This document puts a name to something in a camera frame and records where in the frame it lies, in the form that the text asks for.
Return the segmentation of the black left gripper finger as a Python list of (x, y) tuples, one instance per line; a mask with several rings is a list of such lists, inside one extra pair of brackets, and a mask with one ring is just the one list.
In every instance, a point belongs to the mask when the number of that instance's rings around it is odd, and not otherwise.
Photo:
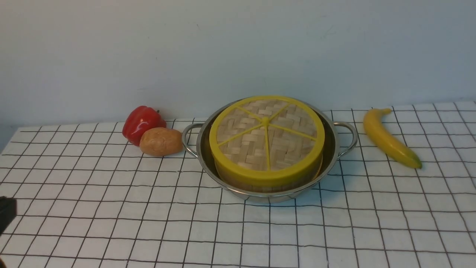
[(17, 199), (13, 197), (0, 197), (0, 235), (17, 216)]

